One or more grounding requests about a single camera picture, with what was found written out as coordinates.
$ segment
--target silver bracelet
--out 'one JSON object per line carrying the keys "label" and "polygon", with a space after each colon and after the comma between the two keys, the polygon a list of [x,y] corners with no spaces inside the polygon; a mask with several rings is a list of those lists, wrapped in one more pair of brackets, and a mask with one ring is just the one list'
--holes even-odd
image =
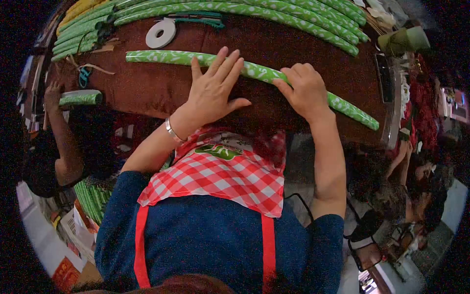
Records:
{"label": "silver bracelet", "polygon": [[166,130],[168,131],[168,133],[170,134],[170,136],[178,143],[184,143],[186,142],[188,139],[186,140],[181,140],[180,137],[178,137],[178,135],[175,134],[175,132],[173,131],[172,129],[172,126],[170,126],[170,118],[167,118],[165,119],[165,127],[166,127]]}

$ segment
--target green patterned tube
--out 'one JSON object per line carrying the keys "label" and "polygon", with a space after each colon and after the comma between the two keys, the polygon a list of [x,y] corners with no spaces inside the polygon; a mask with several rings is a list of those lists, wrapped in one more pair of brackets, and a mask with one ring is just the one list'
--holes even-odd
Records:
{"label": "green patterned tube", "polygon": [[59,106],[63,105],[95,105],[101,103],[102,95],[101,93],[97,94],[86,94],[86,95],[76,95],[60,98]]}
{"label": "green patterned tube", "polygon": [[79,25],[84,24],[86,22],[89,22],[90,20],[97,19],[101,16],[108,16],[108,15],[113,15],[114,14],[114,5],[107,5],[101,9],[95,10],[93,13],[90,13],[87,16],[82,17],[79,20],[76,20],[77,18],[74,18],[73,20],[69,21],[65,26],[60,28],[60,34],[68,34],[71,30],[74,30],[74,28],[77,28]]}
{"label": "green patterned tube", "polygon": [[[86,51],[91,51],[91,50],[95,50],[95,49],[97,49],[97,45],[95,45],[94,43],[80,45],[80,52],[86,52]],[[56,56],[52,57],[51,60],[52,61],[57,61],[57,60],[60,60],[64,57],[66,57],[67,55],[76,54],[77,50],[78,50],[78,46],[74,47],[70,50],[67,50],[67,51],[64,51],[64,52],[61,52],[61,53],[57,54]]]}
{"label": "green patterned tube", "polygon": [[360,29],[357,22],[353,21],[349,17],[345,16],[341,12],[334,8],[328,7],[317,0],[310,1],[297,1],[297,0],[285,0],[286,2],[298,5],[304,9],[310,10],[316,14],[319,14],[330,21],[337,23],[338,25],[346,28],[354,35],[356,35],[362,42],[368,42],[369,37],[364,34]]}
{"label": "green patterned tube", "polygon": [[72,25],[83,24],[100,16],[106,16],[113,14],[115,11],[114,1],[105,2],[97,9],[93,9],[88,11],[82,15],[79,15],[69,21],[68,23],[64,24],[59,28],[59,33],[65,33],[65,31],[70,28]]}
{"label": "green patterned tube", "polygon": [[[93,39],[90,39],[90,40],[87,40],[87,41],[82,41],[81,44],[80,44],[80,47],[87,46],[87,45],[93,44],[93,43],[97,43],[97,41],[98,41],[98,38],[97,38],[97,37],[96,37],[96,38],[93,38]],[[76,47],[78,47],[78,43],[70,44],[70,45],[67,46],[67,47],[62,47],[62,48],[56,50],[56,51],[54,52],[54,54],[55,54],[55,55],[58,55],[58,54],[60,54],[60,53],[62,53],[62,52],[64,52],[64,51],[68,51],[68,50],[73,49],[73,48],[76,48]]]}
{"label": "green patterned tube", "polygon": [[78,27],[74,26],[72,30],[70,30],[67,34],[60,34],[59,38],[54,43],[54,45],[59,45],[61,43],[64,43],[67,40],[72,39],[73,37],[83,35],[84,33],[92,32],[94,30],[99,30],[103,27],[103,24],[112,22],[113,20],[114,20],[114,16],[112,15],[101,16],[99,18],[90,20],[84,24],[81,24]]}
{"label": "green patterned tube", "polygon": [[119,10],[122,10],[126,7],[132,6],[134,4],[144,2],[145,0],[121,0],[121,1],[116,1],[116,8]]}
{"label": "green patterned tube", "polygon": [[352,3],[351,1],[349,1],[349,0],[340,0],[340,2],[342,2],[344,5],[346,5],[347,7],[352,9],[353,11],[355,11],[360,16],[366,17],[366,13],[364,12],[364,10],[362,10],[359,6]]}
{"label": "green patterned tube", "polygon": [[305,20],[301,20],[295,16],[285,14],[283,12],[274,11],[271,9],[260,8],[256,6],[236,4],[236,3],[224,3],[224,2],[190,2],[190,3],[179,3],[164,5],[155,8],[149,8],[142,11],[137,11],[129,15],[120,17],[114,22],[114,25],[123,25],[134,22],[136,20],[149,18],[153,16],[167,15],[175,12],[183,11],[216,11],[232,14],[240,14],[246,16],[262,17],[268,20],[287,24],[289,26],[298,28],[305,32],[308,32],[318,38],[327,41],[336,47],[341,48],[352,56],[356,56],[359,50],[349,43],[348,41],[332,34],[331,32],[314,25]]}
{"label": "green patterned tube", "polygon": [[359,27],[359,25],[353,21],[352,19],[348,18],[341,12],[337,10],[331,10],[328,9],[329,7],[326,6],[325,4],[319,2],[318,0],[285,0],[286,2],[298,5],[302,8],[308,9],[310,11],[313,11],[317,14],[320,14],[327,19],[340,24],[341,26],[345,28],[352,28],[353,26]]}
{"label": "green patterned tube", "polygon": [[96,30],[96,31],[92,31],[92,32],[89,32],[86,34],[83,34],[83,35],[79,35],[77,37],[73,37],[72,39],[69,39],[67,41],[65,41],[64,43],[60,43],[59,45],[55,46],[54,48],[52,48],[52,52],[56,52],[58,50],[60,50],[61,48],[64,48],[64,47],[69,47],[70,45],[73,45],[73,44],[77,44],[80,42],[80,40],[82,40],[82,42],[87,42],[89,40],[98,40],[98,38],[100,37],[101,35],[101,32]]}
{"label": "green patterned tube", "polygon": [[[191,59],[194,56],[197,57],[199,64],[202,67],[210,66],[216,57],[212,54],[197,52],[172,50],[140,50],[127,52],[125,60],[127,62],[156,62],[165,64],[191,65]],[[288,82],[287,77],[282,72],[247,61],[245,61],[244,63],[242,75],[248,78],[258,79],[260,81],[270,84],[273,83],[274,79],[283,79],[284,81]],[[331,108],[341,113],[344,113],[345,115],[357,120],[358,122],[366,125],[374,131],[377,131],[379,129],[379,123],[370,115],[366,114],[356,106],[330,92],[328,92],[328,104]]]}
{"label": "green patterned tube", "polygon": [[[278,0],[216,0],[217,2],[230,2],[230,3],[239,3],[239,4],[247,4],[256,7],[263,7],[272,10],[276,10],[279,12],[283,12],[285,14],[296,16],[300,19],[306,20],[317,26],[324,28],[325,30],[335,34],[338,37],[347,40],[349,43],[356,45],[359,43],[359,38],[348,29],[338,25],[335,22],[330,21],[329,19],[316,14],[310,10],[304,9],[302,7],[289,4],[287,2],[278,1]],[[127,7],[126,9],[120,10],[116,13],[116,18],[120,18],[131,13],[142,11],[149,8],[155,8],[163,5],[168,4],[175,4],[175,3],[188,3],[188,2],[195,2],[194,0],[149,0],[142,3],[138,3]]]}
{"label": "green patterned tube", "polygon": [[366,24],[366,19],[364,17],[362,17],[357,12],[347,7],[344,3],[341,3],[340,0],[318,0],[318,1],[348,16],[350,19],[357,22],[360,26],[363,26]]}

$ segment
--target red apron strap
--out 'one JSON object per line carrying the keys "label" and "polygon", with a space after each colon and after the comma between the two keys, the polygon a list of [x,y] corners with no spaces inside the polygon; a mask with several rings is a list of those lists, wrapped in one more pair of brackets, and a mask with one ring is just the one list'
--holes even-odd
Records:
{"label": "red apron strap", "polygon": [[276,244],[274,242],[274,219],[261,215],[263,230],[263,293],[268,292],[267,283],[276,274]]}
{"label": "red apron strap", "polygon": [[140,288],[150,288],[149,275],[147,274],[147,266],[145,265],[145,247],[144,233],[145,223],[149,215],[149,206],[141,206],[137,212],[137,220],[135,222],[135,259],[134,273]]}

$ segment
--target red and white checkered fabric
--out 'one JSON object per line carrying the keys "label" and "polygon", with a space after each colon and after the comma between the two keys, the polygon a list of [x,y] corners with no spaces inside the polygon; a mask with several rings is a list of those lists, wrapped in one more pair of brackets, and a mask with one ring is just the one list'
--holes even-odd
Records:
{"label": "red and white checkered fabric", "polygon": [[200,129],[177,148],[176,163],[151,178],[137,202],[146,206],[168,197],[211,195],[281,217],[285,158],[282,131],[253,140],[222,128]]}

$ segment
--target blue shirt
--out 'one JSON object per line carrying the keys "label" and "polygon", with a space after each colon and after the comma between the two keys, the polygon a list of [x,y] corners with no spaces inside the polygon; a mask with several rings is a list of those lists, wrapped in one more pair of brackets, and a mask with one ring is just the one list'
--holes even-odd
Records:
{"label": "blue shirt", "polygon": [[[148,180],[122,173],[98,232],[94,258],[103,279],[121,276],[138,288],[133,263],[135,222]],[[276,272],[309,293],[336,293],[343,265],[343,219],[325,215],[303,228],[289,205],[274,219]],[[170,197],[149,208],[145,257],[150,284],[182,274],[205,274],[237,293],[261,293],[263,241],[261,216],[213,196]]]}

